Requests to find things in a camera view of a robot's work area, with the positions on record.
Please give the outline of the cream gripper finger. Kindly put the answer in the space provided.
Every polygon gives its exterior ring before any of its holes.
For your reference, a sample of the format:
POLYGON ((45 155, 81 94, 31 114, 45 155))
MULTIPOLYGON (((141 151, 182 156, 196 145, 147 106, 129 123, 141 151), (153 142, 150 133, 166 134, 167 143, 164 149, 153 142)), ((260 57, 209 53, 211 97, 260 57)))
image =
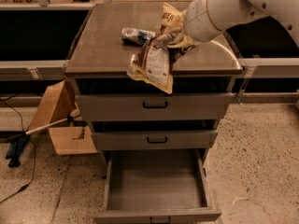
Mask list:
POLYGON ((183 26, 185 12, 164 12, 162 16, 162 33, 166 34, 172 28, 183 26))
POLYGON ((167 43, 169 48, 184 48, 190 46, 197 46, 200 42, 192 39, 188 35, 179 34, 174 39, 167 43))

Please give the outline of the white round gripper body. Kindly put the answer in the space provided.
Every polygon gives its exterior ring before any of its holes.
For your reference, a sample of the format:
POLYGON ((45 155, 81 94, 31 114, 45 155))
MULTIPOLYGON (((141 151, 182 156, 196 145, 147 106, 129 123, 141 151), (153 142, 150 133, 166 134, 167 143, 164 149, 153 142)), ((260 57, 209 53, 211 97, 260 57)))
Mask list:
POLYGON ((209 42, 221 34, 209 18, 208 0, 194 0, 186 9, 184 31, 196 42, 209 42))

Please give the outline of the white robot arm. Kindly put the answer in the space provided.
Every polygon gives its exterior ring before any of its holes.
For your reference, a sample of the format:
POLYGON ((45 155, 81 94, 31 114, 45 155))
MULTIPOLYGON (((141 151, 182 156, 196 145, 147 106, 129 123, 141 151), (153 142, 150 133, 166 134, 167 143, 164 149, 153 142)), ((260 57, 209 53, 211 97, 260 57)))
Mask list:
POLYGON ((171 48, 209 42, 227 29, 270 16, 299 45, 299 0, 194 0, 160 37, 171 48))

